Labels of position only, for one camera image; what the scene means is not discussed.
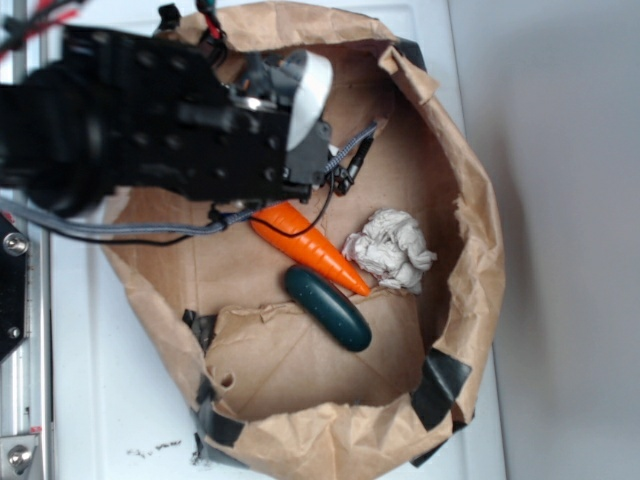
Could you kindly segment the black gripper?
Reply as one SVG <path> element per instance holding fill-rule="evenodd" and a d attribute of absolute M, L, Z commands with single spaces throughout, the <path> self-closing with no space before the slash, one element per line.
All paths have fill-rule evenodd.
<path fill-rule="evenodd" d="M 305 201 L 324 181 L 333 69 L 321 55 L 250 53 L 224 83 L 196 47 L 71 26 L 61 66 L 80 96 L 89 163 L 108 188 L 262 204 Z"/>

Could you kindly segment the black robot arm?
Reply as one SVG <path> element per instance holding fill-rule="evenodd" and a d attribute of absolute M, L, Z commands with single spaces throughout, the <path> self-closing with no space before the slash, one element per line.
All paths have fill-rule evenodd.
<path fill-rule="evenodd" d="M 119 187 L 306 200 L 329 162 L 332 83 L 307 50 L 250 53 L 224 83 L 194 46 L 71 26 L 59 61 L 1 89 L 1 184 L 62 217 Z"/>

